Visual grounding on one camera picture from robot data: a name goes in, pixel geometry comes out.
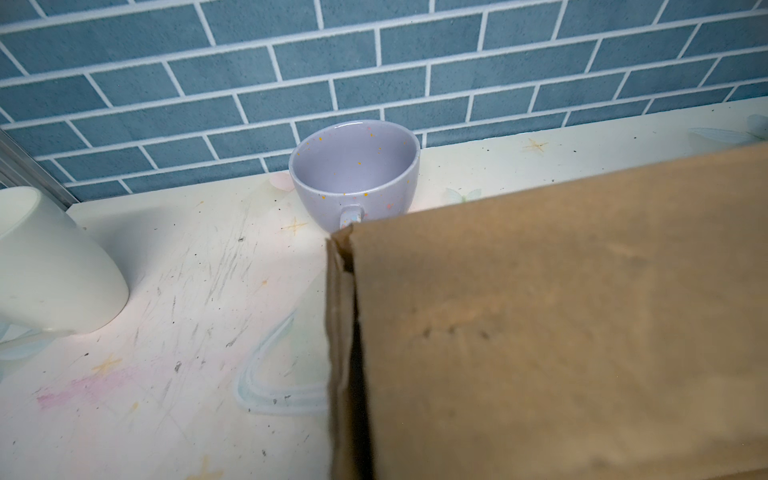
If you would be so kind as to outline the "brown cardboard box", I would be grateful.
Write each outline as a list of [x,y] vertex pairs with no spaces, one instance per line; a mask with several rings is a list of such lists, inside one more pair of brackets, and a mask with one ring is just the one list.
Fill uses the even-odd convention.
[[763,479],[767,147],[327,244],[334,479]]

